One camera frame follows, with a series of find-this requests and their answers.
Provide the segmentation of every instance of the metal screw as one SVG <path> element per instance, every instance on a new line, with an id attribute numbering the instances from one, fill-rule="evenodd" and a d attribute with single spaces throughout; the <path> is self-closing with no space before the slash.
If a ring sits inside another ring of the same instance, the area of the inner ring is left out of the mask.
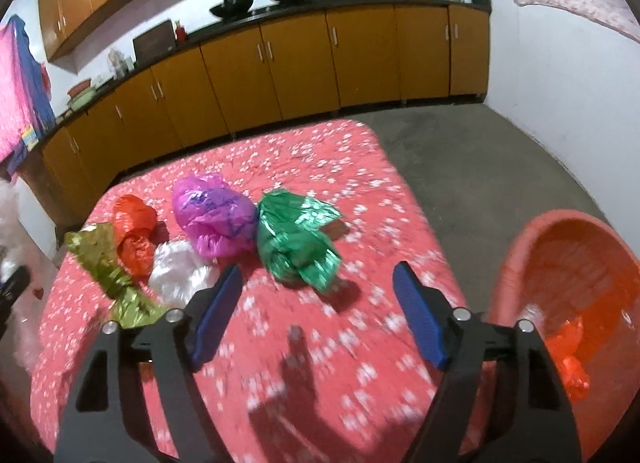
<path id="1" fill-rule="evenodd" d="M 118 323 L 114 320 L 110 320 L 108 321 L 107 324 L 102 326 L 102 332 L 105 335 L 111 335 L 112 333 L 115 333 L 117 329 L 118 329 Z"/>
<path id="2" fill-rule="evenodd" d="M 460 322 L 466 322 L 471 318 L 471 312 L 466 308 L 456 308 L 453 310 L 453 318 Z"/>
<path id="3" fill-rule="evenodd" d="M 531 333 L 536 327 L 533 326 L 532 321 L 527 319 L 522 319 L 518 321 L 518 329 L 523 333 Z"/>
<path id="4" fill-rule="evenodd" d="M 167 322 L 178 322 L 182 320 L 182 317 L 184 317 L 184 313 L 181 309 L 170 309 L 166 313 Z"/>

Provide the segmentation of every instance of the red bedsheet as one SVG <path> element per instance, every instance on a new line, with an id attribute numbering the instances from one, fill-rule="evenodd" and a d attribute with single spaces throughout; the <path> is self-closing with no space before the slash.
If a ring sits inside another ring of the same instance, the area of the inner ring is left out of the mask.
<path id="1" fill-rule="evenodd" d="M 236 461 L 400 461 L 436 387 L 394 296 L 392 269 L 407 260 L 450 303 L 465 300 L 374 133 L 334 120 L 195 154 L 112 188 L 88 222 L 109 220 L 116 198 L 132 193 L 156 208 L 171 237 L 182 237 L 171 192 L 191 172 L 221 172 L 255 202 L 278 187 L 315 196 L 336 205 L 350 228 L 336 241 L 343 264 L 331 299 L 276 283 L 257 254 L 241 260 L 246 284 L 238 310 L 215 359 L 195 377 Z M 44 351 L 31 388 L 31 416 L 52 450 L 83 338 L 108 305 L 68 255 L 44 312 Z M 145 377 L 159 448 L 176 455 L 155 382 Z M 477 441 L 473 430 L 470 436 Z"/>

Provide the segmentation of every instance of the kitchen counter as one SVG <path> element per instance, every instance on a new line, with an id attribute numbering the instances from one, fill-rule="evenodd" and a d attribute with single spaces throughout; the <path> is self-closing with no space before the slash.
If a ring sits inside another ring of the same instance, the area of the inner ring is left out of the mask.
<path id="1" fill-rule="evenodd" d="M 68 114 L 62 122 L 54 129 L 47 133 L 47 136 L 43 138 L 40 143 L 46 141 L 46 139 L 53 135 L 59 126 L 73 120 L 78 115 L 86 113 L 91 109 L 94 104 L 100 101 L 103 97 L 115 90 L 120 84 L 126 82 L 131 77 L 137 75 L 141 71 L 157 64 L 158 62 L 168 58 L 176 53 L 184 52 L 194 46 L 200 46 L 201 44 L 211 40 L 215 37 L 223 36 L 229 32 L 233 32 L 244 28 L 246 26 L 252 26 L 263 21 L 282 18 L 286 16 L 293 16 L 297 14 L 304 14 L 306 12 L 313 12 L 317 10 L 327 10 L 328 8 L 342 8 L 346 6 L 359 6 L 359 5 L 379 5 L 379 4 L 393 4 L 393 5 L 421 5 L 421 6 L 448 6 L 448 5 L 461 5 L 462 3 L 457 1 L 439 1 L 439 0 L 304 0 L 301 3 L 295 5 L 283 5 L 274 4 L 252 10 L 244 16 L 239 16 L 231 20 L 219 21 L 217 23 L 204 26 L 199 30 L 195 30 L 189 34 L 189 39 L 177 45 L 170 52 L 162 53 L 162 55 L 156 56 L 155 59 L 146 61 L 144 63 L 137 62 L 136 67 L 132 72 L 129 72 L 124 77 L 117 80 L 110 80 L 105 85 L 100 87 L 94 96 L 94 98 L 80 110 Z M 491 0 L 474 0 L 472 4 L 468 4 L 471 8 L 482 10 L 484 12 L 491 13 Z"/>

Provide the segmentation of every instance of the crumpled plastic bag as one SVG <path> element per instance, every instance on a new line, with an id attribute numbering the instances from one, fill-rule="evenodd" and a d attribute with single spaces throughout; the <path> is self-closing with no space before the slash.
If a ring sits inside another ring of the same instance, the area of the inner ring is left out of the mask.
<path id="1" fill-rule="evenodd" d="M 204 259 L 255 249 L 258 211 L 219 174 L 188 176 L 174 186 L 175 220 Z"/>
<path id="2" fill-rule="evenodd" d="M 105 295 L 115 301 L 110 309 L 111 320 L 123 328 L 153 324 L 167 308 L 144 295 L 118 264 L 113 236 L 113 224 L 98 223 L 66 233 L 65 243 Z"/>
<path id="3" fill-rule="evenodd" d="M 163 304 L 184 308 L 197 291 L 213 287 L 219 276 L 218 263 L 204 262 L 190 242 L 169 241 L 156 249 L 148 286 Z"/>
<path id="4" fill-rule="evenodd" d="M 328 293 L 340 263 L 333 242 L 320 229 L 340 218 L 337 208 L 288 190 L 274 190 L 258 204 L 260 259 L 284 283 L 305 283 Z"/>
<path id="5" fill-rule="evenodd" d="M 584 325 L 582 317 L 579 316 L 572 321 L 567 320 L 555 335 L 545 339 L 546 349 L 558 369 L 562 385 L 572 403 L 585 398 L 591 387 L 589 375 L 574 356 L 583 333 Z"/>
<path id="6" fill-rule="evenodd" d="M 146 277 L 154 265 L 156 246 L 149 236 L 158 224 L 158 213 L 132 194 L 113 206 L 113 236 L 122 264 L 135 277 Z"/>

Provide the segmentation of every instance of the orange basket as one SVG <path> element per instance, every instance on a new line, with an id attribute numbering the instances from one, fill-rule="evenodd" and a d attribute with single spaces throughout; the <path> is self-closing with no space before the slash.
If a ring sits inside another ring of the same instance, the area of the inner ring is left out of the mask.
<path id="1" fill-rule="evenodd" d="M 572 403 L 586 461 L 614 430 L 640 387 L 640 263 L 602 221 L 554 210 L 531 221 L 511 246 L 489 321 L 527 316 L 543 338 L 582 318 L 575 357 L 590 377 Z"/>

